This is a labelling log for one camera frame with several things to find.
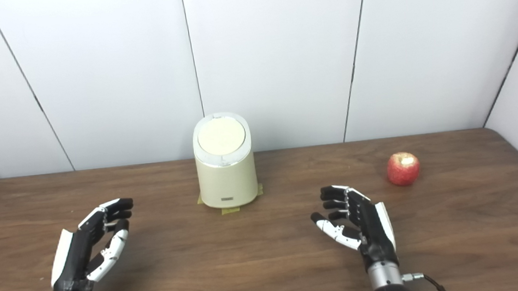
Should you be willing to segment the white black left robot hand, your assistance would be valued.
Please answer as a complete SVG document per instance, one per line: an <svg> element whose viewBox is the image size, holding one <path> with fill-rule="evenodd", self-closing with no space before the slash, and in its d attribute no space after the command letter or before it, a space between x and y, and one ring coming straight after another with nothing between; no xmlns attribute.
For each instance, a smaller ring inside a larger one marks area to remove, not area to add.
<svg viewBox="0 0 518 291"><path fill-rule="evenodd" d="M125 248L132 208L132 198L104 202L76 230L61 231L50 278L52 291L93 291Z"/></svg>

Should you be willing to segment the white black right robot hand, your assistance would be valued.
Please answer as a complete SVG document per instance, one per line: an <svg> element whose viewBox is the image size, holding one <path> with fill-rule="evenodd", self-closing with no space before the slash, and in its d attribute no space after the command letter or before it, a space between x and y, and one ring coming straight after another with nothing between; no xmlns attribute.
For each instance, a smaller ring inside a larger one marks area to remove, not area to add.
<svg viewBox="0 0 518 291"><path fill-rule="evenodd" d="M357 189L333 185L320 189L323 208L332 212L324 216L311 214L313 223L337 243L357 250L364 267L375 263L399 265L395 237L384 203L373 203Z"/></svg>

